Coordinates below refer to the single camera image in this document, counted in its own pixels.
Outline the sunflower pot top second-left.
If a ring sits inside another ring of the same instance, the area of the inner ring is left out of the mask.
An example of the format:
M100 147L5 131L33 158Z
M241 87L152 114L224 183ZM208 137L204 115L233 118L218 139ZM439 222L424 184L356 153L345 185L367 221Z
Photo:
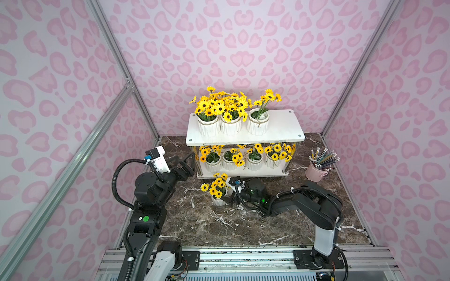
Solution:
M213 108L220 117L224 134L233 136L241 131L242 123L246 122L248 117L246 110L251 106L251 100L243 92L230 94L221 91L216 94Z

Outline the sunflower pot second-left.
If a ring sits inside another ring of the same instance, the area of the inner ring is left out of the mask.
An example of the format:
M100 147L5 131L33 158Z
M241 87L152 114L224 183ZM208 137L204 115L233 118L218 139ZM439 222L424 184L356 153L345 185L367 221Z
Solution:
M238 148L231 148L226 150L223 155L223 167L227 171L235 170L238 167L244 167L243 153Z
M230 94L221 91L216 94L213 108L220 117L224 134L233 136L241 131L242 123L246 122L248 117L246 110L251 106L251 100L243 92Z

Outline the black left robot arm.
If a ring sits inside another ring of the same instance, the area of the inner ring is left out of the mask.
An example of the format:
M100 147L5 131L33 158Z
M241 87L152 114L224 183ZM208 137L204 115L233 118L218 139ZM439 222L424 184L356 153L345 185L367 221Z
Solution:
M150 168L135 180L136 199L133 203L125 201L117 191L118 176L130 163ZM151 149L144 159L127 159L118 165L112 176L112 194L132 211L123 234L126 253L118 280L164 281L171 271L187 269L180 242L158 240L167 215L166 204L173 196L176 184L194 174L194 153L184 159L174 156L166 160L157 149Z

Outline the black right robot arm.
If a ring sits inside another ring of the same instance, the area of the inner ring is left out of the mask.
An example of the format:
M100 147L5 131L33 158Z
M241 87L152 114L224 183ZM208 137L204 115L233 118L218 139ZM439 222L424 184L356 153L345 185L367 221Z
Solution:
M312 249L293 251L297 269L348 270L346 258L337 244L344 219L343 202L338 196L309 180L302 182L298 188L273 196L260 179L233 177L229 180L229 185L231 195L221 200L230 206L241 204L264 218L298 210L315 225Z

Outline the sunflower pot bottom second-left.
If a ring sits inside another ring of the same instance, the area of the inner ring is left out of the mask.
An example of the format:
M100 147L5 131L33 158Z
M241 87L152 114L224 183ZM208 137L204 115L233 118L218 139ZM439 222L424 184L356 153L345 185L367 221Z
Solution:
M235 170L238 167L244 167L243 153L238 148L231 148L226 150L223 155L223 167L227 171Z

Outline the pink pencil cup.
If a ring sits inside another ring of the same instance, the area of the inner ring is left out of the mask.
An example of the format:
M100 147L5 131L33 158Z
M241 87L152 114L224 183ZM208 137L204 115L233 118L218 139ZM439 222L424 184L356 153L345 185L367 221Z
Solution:
M341 160L335 151L328 148L317 147L309 154L309 166L305 172L308 180L313 182L321 181L328 173L334 169L334 165Z

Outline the white two-tier shelf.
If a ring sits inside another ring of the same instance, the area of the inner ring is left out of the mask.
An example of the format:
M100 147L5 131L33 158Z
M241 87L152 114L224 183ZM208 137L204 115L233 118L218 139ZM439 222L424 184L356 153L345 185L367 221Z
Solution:
M243 126L239 134L227 136L219 132L213 137L204 137L200 133L198 117L194 114L190 116L186 145L188 147L200 147L206 145L236 145L236 144L269 144L269 143L300 143L305 140L305 134L293 110L270 110L268 122L268 132L262 136L255 136L248 132ZM270 168L262 164L257 171L251 171L246 167L237 167L228 172L228 175L240 177L282 177L288 176L288 166L286 162Z

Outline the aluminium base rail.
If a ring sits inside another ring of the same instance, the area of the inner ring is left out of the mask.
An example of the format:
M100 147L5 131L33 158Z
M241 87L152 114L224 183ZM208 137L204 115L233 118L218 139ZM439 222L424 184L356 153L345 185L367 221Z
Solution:
M310 247L186 247L184 263L168 273L169 281L402 281L386 247L344 244L333 264L313 270L302 266Z

